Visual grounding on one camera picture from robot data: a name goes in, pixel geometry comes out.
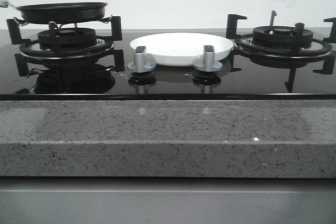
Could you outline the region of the right black gas burner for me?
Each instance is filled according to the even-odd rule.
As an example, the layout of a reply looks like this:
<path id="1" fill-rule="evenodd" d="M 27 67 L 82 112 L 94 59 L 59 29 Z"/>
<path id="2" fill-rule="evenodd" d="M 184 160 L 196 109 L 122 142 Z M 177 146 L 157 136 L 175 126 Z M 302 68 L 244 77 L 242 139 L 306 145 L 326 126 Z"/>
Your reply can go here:
<path id="1" fill-rule="evenodd" d="M 259 26 L 253 29 L 252 44 L 271 49 L 289 50 L 296 42 L 297 28 Z"/>

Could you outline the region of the black frying pan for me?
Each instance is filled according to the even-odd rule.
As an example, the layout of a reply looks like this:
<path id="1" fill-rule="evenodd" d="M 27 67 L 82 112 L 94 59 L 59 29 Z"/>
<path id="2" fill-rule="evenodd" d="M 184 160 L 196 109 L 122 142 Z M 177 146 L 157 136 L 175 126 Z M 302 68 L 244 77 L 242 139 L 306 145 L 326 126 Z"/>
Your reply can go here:
<path id="1" fill-rule="evenodd" d="M 32 24 L 83 23 L 100 20 L 105 15 L 106 2 L 72 2 L 35 4 L 15 7 L 8 0 L 1 0 L 1 7 L 12 7 L 20 12 L 23 20 Z"/>

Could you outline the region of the right black pan support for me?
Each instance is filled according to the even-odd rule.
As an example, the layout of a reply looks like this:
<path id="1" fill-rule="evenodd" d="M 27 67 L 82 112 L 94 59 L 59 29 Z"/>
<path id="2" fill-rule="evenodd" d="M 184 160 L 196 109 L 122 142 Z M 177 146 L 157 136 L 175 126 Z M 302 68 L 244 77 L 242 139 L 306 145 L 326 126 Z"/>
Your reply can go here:
<path id="1" fill-rule="evenodd" d="M 270 23 L 268 26 L 275 26 L 274 19 L 277 16 L 275 10 L 271 11 Z M 314 73 L 333 74 L 335 64 L 335 18 L 326 18 L 323 21 L 332 23 L 330 35 L 326 38 L 317 39 L 313 31 L 306 29 L 304 23 L 296 23 L 296 42 L 289 50 L 271 49 L 252 44 L 251 33 L 237 34 L 239 20 L 247 19 L 246 16 L 238 14 L 227 15 L 226 38 L 234 40 L 234 54 L 249 58 L 253 63 L 278 69 L 289 69 L 288 81 L 285 86 L 288 92 L 292 92 L 296 70 L 306 66 L 308 63 L 323 62 L 322 69 L 314 69 Z"/>

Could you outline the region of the silver stove knob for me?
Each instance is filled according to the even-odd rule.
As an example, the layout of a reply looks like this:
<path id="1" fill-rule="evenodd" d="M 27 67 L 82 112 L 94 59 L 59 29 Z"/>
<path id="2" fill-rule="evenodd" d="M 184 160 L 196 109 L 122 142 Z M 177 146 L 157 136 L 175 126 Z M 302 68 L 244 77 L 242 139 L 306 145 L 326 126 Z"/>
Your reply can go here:
<path id="1" fill-rule="evenodd" d="M 203 72 L 216 72 L 222 70 L 222 63 L 215 61 L 214 47 L 211 45 L 205 45 L 203 49 L 202 60 L 194 62 L 193 67 Z"/>
<path id="2" fill-rule="evenodd" d="M 127 65 L 128 70 L 135 73 L 145 73 L 154 70 L 156 63 L 147 58 L 146 46 L 136 47 L 133 61 Z"/>

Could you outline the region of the black gas burner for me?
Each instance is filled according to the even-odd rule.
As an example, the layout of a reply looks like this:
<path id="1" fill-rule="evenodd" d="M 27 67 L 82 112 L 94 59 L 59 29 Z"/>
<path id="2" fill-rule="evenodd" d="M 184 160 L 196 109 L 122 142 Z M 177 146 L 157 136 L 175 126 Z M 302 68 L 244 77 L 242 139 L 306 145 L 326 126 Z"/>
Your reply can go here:
<path id="1" fill-rule="evenodd" d="M 296 42 L 297 28 L 259 26 L 253 29 L 252 44 L 271 49 L 289 50 Z"/>
<path id="2" fill-rule="evenodd" d="M 96 31 L 90 28 L 62 28 L 55 32 L 59 49 L 80 49 L 94 46 L 97 43 Z M 38 42 L 43 50 L 53 50 L 49 30 L 38 33 Z"/>

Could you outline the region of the right silver stove knob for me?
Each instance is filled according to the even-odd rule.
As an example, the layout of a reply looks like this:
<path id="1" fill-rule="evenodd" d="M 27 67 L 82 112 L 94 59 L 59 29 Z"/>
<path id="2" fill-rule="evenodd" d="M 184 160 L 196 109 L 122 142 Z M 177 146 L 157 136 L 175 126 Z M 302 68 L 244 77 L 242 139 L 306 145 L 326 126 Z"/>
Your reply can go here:
<path id="1" fill-rule="evenodd" d="M 203 72 L 216 72 L 222 70 L 222 63 L 215 61 L 214 47 L 211 45 L 205 45 L 203 49 L 202 60 L 194 62 L 193 67 Z"/>

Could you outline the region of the black glass cooktop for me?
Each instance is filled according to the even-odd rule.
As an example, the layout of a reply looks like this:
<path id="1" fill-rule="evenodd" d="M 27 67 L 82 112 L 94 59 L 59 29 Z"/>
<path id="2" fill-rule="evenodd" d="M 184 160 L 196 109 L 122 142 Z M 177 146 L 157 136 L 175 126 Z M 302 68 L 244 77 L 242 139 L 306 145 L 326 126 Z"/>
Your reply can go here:
<path id="1" fill-rule="evenodd" d="M 131 73 L 130 42 L 150 30 L 125 30 L 115 50 L 87 66 L 45 67 L 24 59 L 1 31 L 2 100 L 333 100 L 335 52 L 322 59 L 272 61 L 233 51 L 221 71 L 157 66 Z"/>

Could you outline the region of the grey cabinet front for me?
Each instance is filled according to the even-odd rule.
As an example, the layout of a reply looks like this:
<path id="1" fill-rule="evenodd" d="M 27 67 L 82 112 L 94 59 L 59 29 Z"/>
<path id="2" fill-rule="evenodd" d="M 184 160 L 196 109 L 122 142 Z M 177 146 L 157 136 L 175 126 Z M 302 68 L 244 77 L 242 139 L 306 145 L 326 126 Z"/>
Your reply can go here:
<path id="1" fill-rule="evenodd" d="M 335 223 L 335 180 L 3 178 L 1 223 Z"/>

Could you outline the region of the left black gas burner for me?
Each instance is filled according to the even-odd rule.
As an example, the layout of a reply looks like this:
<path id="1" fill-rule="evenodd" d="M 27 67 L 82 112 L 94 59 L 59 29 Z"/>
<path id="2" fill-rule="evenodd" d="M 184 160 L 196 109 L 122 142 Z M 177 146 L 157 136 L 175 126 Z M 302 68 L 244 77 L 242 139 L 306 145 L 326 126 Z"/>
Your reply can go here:
<path id="1" fill-rule="evenodd" d="M 94 46 L 97 43 L 96 31 L 90 28 L 62 28 L 55 32 L 59 49 L 80 49 Z M 43 50 L 53 50 L 49 30 L 38 33 L 38 42 Z"/>

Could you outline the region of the black pan support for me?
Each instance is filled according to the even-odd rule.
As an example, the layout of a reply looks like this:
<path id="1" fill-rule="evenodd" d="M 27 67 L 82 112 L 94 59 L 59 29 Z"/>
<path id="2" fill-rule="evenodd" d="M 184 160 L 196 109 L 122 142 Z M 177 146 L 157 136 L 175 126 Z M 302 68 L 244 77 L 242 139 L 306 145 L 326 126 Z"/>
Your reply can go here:
<path id="1" fill-rule="evenodd" d="M 48 29 L 38 33 L 36 40 L 23 39 L 20 25 L 25 22 L 16 17 L 7 20 L 8 31 L 13 45 L 19 45 L 20 53 L 15 55 L 20 76 L 30 76 L 33 70 L 28 64 L 43 65 L 47 68 L 70 69 L 90 65 L 100 58 L 114 54 L 114 42 L 122 40 L 121 17 L 110 16 L 100 20 L 111 25 L 110 36 L 98 36 L 91 28 L 77 24 L 63 28 L 55 22 L 48 23 Z"/>
<path id="2" fill-rule="evenodd" d="M 271 11 L 270 23 L 268 26 L 275 26 L 274 19 L 277 16 L 275 10 Z M 289 69 L 288 81 L 285 86 L 288 92 L 292 92 L 296 70 L 306 66 L 308 63 L 323 62 L 322 69 L 314 69 L 314 73 L 333 74 L 335 64 L 335 18 L 326 18 L 323 21 L 332 23 L 330 35 L 326 38 L 317 39 L 313 31 L 306 29 L 304 23 L 296 23 L 296 42 L 289 50 L 271 49 L 252 44 L 251 33 L 237 34 L 239 20 L 247 19 L 246 16 L 238 14 L 227 15 L 226 38 L 234 40 L 234 54 L 249 58 L 253 63 L 278 69 Z"/>

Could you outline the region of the left black pan support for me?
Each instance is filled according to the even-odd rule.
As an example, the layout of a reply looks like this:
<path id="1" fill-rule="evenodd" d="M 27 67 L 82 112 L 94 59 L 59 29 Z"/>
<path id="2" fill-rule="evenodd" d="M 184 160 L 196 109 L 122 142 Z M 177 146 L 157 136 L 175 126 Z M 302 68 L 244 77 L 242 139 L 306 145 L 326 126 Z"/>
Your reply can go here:
<path id="1" fill-rule="evenodd" d="M 70 69 L 90 65 L 100 58 L 114 54 L 114 42 L 122 40 L 121 17 L 110 16 L 100 20 L 111 25 L 110 36 L 98 36 L 91 28 L 77 24 L 63 28 L 55 22 L 48 23 L 48 29 L 38 33 L 36 40 L 23 39 L 20 25 L 25 22 L 16 17 L 7 20 L 8 31 L 13 45 L 19 45 L 20 53 L 15 55 L 20 76 L 30 76 L 33 70 L 28 64 L 43 65 L 47 68 Z"/>

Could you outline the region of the left silver stove knob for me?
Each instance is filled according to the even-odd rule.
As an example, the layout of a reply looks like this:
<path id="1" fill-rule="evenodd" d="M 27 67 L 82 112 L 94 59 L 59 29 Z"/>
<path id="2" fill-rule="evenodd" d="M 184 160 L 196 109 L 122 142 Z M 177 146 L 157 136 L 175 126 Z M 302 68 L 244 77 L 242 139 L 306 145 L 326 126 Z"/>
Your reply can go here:
<path id="1" fill-rule="evenodd" d="M 145 73 L 154 70 L 156 63 L 147 58 L 146 46 L 136 47 L 133 61 L 127 65 L 128 70 L 135 73 Z"/>

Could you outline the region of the white round plate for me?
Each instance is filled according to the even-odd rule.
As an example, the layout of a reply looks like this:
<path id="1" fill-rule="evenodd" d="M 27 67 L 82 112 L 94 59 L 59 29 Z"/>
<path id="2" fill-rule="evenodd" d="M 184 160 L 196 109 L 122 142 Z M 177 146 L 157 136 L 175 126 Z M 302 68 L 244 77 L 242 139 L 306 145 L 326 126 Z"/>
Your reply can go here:
<path id="1" fill-rule="evenodd" d="M 201 60 L 205 45 L 214 47 L 216 61 L 226 58 L 234 46 L 227 38 L 201 33 L 154 34 L 130 42 L 133 49 L 145 46 L 150 60 L 156 64 L 173 67 L 192 66 Z"/>

